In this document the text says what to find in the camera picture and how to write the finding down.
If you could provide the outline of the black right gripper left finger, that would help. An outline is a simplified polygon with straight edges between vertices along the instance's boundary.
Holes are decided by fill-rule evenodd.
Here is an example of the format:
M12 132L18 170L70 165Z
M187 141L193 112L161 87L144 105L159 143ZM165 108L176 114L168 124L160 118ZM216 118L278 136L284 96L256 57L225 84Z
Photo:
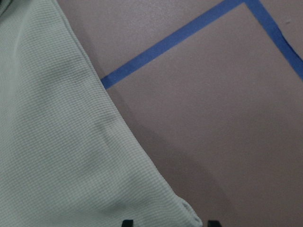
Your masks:
M133 227L134 221L132 219L123 220L121 227Z

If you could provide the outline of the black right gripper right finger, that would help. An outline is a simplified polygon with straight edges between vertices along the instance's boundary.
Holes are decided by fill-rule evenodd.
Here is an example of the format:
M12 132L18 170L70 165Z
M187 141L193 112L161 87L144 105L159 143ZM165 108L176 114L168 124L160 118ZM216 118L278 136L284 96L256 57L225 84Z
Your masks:
M218 220L208 220L207 227L220 227L220 222Z

